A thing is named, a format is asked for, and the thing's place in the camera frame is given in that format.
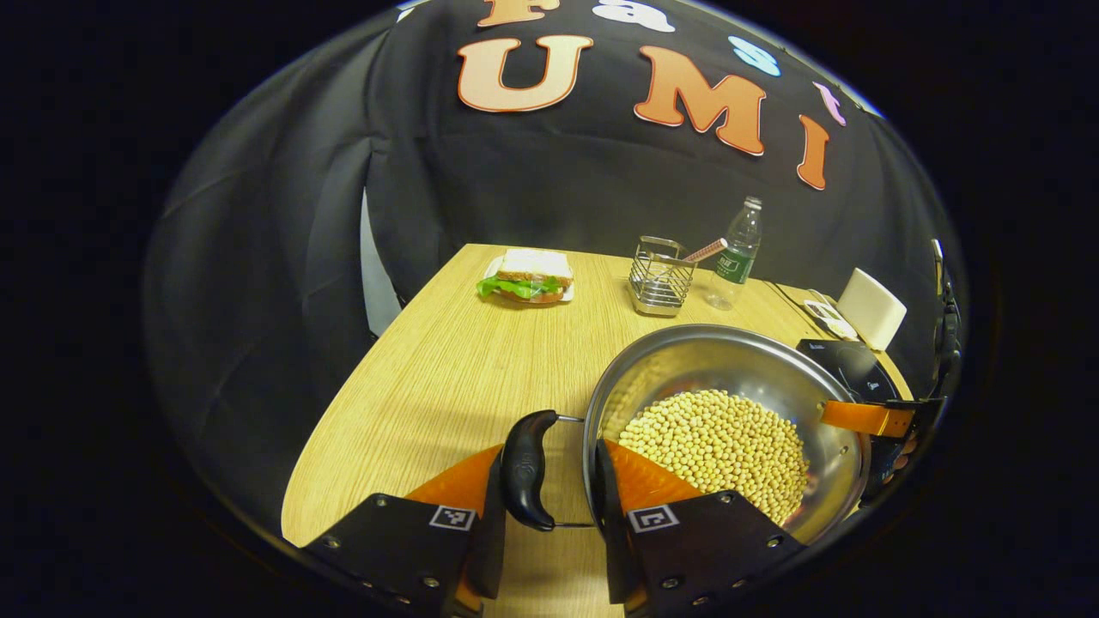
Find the plastic water bottle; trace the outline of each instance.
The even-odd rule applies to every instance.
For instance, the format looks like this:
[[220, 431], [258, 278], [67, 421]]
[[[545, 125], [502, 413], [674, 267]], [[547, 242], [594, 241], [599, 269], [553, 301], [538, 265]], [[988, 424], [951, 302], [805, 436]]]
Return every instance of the plastic water bottle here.
[[763, 225], [759, 222], [759, 210], [763, 202], [758, 198], [744, 198], [744, 208], [729, 224], [725, 242], [729, 247], [718, 254], [718, 263], [710, 276], [710, 294], [706, 301], [722, 310], [733, 308], [737, 297], [743, 293], [748, 273], [759, 251], [763, 240]]

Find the lettuce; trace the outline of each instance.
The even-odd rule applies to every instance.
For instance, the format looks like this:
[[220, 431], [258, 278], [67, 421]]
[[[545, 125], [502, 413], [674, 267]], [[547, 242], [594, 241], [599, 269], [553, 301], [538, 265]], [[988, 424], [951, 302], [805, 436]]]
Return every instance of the lettuce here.
[[495, 289], [510, 291], [519, 298], [529, 300], [540, 294], [557, 294], [560, 291], [560, 283], [557, 282], [557, 277], [546, 277], [541, 282], [508, 282], [497, 278], [496, 275], [477, 282], [477, 293], [481, 296], [488, 296]]

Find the letter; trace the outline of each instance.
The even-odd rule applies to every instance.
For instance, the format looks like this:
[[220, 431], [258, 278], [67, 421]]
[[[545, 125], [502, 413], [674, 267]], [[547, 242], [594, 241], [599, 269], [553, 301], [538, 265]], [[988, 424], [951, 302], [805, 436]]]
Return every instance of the letter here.
[[813, 86], [821, 91], [821, 98], [824, 99], [824, 107], [828, 108], [828, 112], [832, 114], [832, 118], [840, 123], [840, 126], [846, 126], [847, 121], [840, 115], [840, 101], [832, 96], [832, 91], [828, 89], [828, 86], [821, 86], [813, 81]]
[[545, 13], [532, 11], [532, 7], [545, 11], [552, 11], [560, 7], [560, 0], [485, 0], [492, 3], [492, 11], [488, 16], [477, 22], [481, 27], [500, 25], [504, 23], [529, 22], [541, 20]]
[[553, 34], [536, 43], [545, 47], [546, 69], [542, 81], [530, 88], [508, 88], [501, 81], [508, 52], [521, 44], [518, 38], [492, 38], [458, 49], [465, 58], [458, 75], [458, 98], [481, 111], [532, 111], [562, 101], [576, 86], [580, 49], [595, 42], [587, 36]]
[[782, 71], [778, 70], [778, 60], [775, 59], [775, 56], [771, 56], [740, 36], [730, 36], [729, 42], [733, 44], [733, 53], [740, 56], [742, 60], [767, 75], [775, 77], [782, 75]]
[[592, 8], [591, 12], [603, 19], [617, 22], [639, 23], [656, 32], [676, 31], [675, 26], [668, 23], [668, 16], [664, 14], [664, 11], [642, 4], [641, 2], [599, 0], [599, 5]]
[[763, 88], [735, 75], [726, 76], [710, 88], [706, 77], [687, 56], [650, 45], [642, 47], [641, 53], [652, 60], [653, 77], [648, 99], [633, 107], [639, 118], [666, 126], [679, 126], [684, 117], [676, 109], [676, 100], [682, 99], [696, 131], [706, 133], [725, 112], [725, 122], [717, 131], [718, 139], [751, 155], [763, 154], [759, 106], [767, 98]]
[[798, 178], [810, 187], [824, 190], [824, 145], [828, 144], [828, 131], [817, 124], [808, 115], [798, 114], [798, 120], [806, 128], [806, 153], [798, 165]]

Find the black cable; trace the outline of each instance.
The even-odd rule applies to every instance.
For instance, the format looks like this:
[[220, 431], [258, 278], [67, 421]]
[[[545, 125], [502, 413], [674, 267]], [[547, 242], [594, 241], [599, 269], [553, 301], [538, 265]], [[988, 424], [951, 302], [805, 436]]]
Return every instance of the black cable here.
[[821, 330], [821, 328], [817, 324], [817, 320], [812, 318], [812, 314], [810, 314], [809, 311], [807, 311], [801, 306], [801, 304], [799, 304], [797, 300], [795, 300], [793, 297], [791, 297], [790, 295], [786, 294], [786, 290], [782, 289], [782, 286], [776, 284], [775, 282], [766, 282], [766, 283], [770, 284], [771, 287], [774, 287], [776, 290], [778, 290], [779, 294], [781, 294], [782, 296], [785, 296], [787, 300], [789, 300], [790, 302], [792, 302], [795, 309], [799, 309], [803, 313], [809, 314], [809, 317], [810, 317], [810, 320], [809, 320], [810, 325], [812, 325], [813, 329], [821, 334], [821, 336], [823, 336], [825, 339], [829, 336], [829, 333], [825, 332], [825, 331], [823, 331], [823, 330]]

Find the bread slice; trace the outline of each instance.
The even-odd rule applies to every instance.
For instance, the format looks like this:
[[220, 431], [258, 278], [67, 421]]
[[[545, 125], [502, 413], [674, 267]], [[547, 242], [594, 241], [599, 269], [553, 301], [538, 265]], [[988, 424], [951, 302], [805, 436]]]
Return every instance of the bread slice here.
[[[562, 289], [573, 285], [573, 268], [568, 265], [568, 257], [564, 253], [556, 251], [543, 251], [540, 249], [509, 249], [503, 254], [503, 261], [496, 276], [507, 282], [531, 282], [537, 278], [556, 277]], [[540, 295], [548, 298], [559, 295]], [[540, 302], [553, 302], [554, 300], [539, 299]]]

